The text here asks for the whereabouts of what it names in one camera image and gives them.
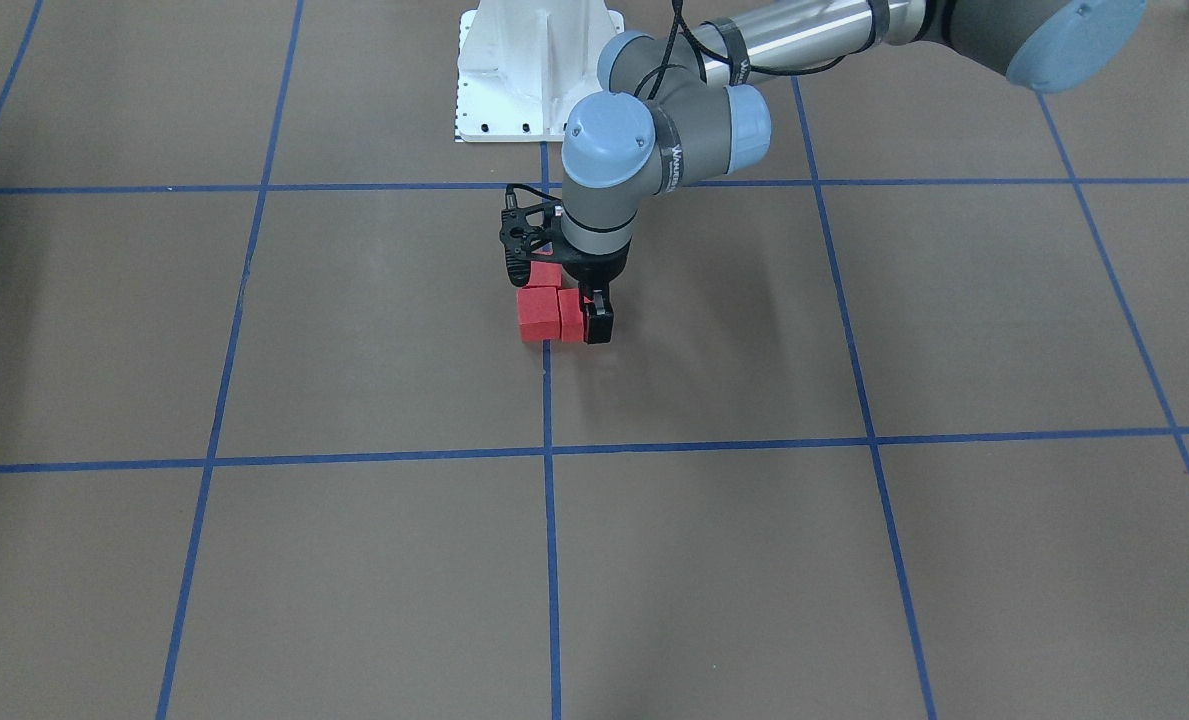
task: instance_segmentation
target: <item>white bracket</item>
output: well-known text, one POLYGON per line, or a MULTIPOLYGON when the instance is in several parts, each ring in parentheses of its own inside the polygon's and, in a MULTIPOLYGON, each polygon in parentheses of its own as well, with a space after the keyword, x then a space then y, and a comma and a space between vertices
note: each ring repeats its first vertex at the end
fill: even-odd
POLYGON ((598 56, 625 31, 603 0, 480 0, 461 15, 457 140, 561 141, 567 115, 598 91, 598 56))

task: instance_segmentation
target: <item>silver metal tube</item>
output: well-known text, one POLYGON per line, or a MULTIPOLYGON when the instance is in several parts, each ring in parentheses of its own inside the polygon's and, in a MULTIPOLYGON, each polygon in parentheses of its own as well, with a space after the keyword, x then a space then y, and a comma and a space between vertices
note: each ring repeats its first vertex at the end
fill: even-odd
MULTIPOLYGON (((888 0, 888 42, 899 45, 913 40, 926 12, 926 0, 888 0)), ((869 0, 786 0, 741 13, 732 18, 732 23, 746 38, 751 64, 792 70, 855 53, 869 40, 873 19, 869 0)), ((726 55, 726 45, 717 29, 703 24, 694 29, 694 33, 705 48, 726 55)), ((772 77, 754 72, 749 82, 763 82, 772 77)), ((728 81, 730 74, 725 64, 717 59, 705 61, 705 82, 709 86, 726 86, 728 81)))

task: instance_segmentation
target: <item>red block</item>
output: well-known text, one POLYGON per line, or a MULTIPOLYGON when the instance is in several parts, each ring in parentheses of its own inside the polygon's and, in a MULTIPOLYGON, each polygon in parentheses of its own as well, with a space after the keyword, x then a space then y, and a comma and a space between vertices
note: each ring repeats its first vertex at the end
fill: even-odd
POLYGON ((527 278, 528 288, 562 288, 564 266, 554 263, 531 264, 531 277, 527 278))
POLYGON ((558 340, 562 323, 554 288, 522 288, 518 291, 518 334, 524 342, 558 340))
POLYGON ((585 315, 581 314, 581 291, 575 288, 558 291, 558 318, 562 323, 564 342, 585 340, 585 315))

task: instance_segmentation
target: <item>robotic arm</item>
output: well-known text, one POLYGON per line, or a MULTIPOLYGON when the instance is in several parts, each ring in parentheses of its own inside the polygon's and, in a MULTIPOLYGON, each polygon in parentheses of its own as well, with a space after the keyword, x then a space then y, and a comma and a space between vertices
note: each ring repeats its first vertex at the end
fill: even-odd
POLYGON ((772 118, 753 86, 822 72, 881 42, 929 40, 1014 86, 1064 91, 1119 53, 1146 8, 1146 0, 785 0, 692 29, 682 0, 672 2, 666 38, 625 32, 603 49, 603 91, 567 119, 564 198, 507 188, 501 241, 511 283, 524 286, 533 261, 562 264, 580 283, 589 343, 611 340, 609 284, 625 269, 638 202, 767 154, 772 118), (520 206, 517 191, 539 202, 520 206))

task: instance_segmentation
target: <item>light blue joint cap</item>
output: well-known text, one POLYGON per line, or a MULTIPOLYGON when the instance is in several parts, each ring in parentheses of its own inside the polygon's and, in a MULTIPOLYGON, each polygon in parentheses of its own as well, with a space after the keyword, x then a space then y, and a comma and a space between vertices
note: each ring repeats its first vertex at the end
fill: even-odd
POLYGON ((1007 65, 1007 81, 1065 91, 1109 64, 1146 13, 1146 0, 1074 0, 1028 37, 1007 65))
POLYGON ((754 86, 728 86, 726 106, 732 112, 732 152, 726 171, 735 173, 767 156, 772 146, 772 113, 754 86))
POLYGON ((608 40, 608 44, 603 46, 602 53, 598 53, 598 83, 603 87, 603 90, 612 90, 612 65, 621 57, 621 50, 625 50, 625 45, 631 44, 631 42, 637 40, 640 37, 652 36, 646 32, 638 32, 636 29, 628 29, 625 32, 614 34, 612 39, 608 40))
POLYGON ((596 91, 567 116, 564 170, 583 187, 617 187, 658 149, 652 110, 625 91, 596 91))

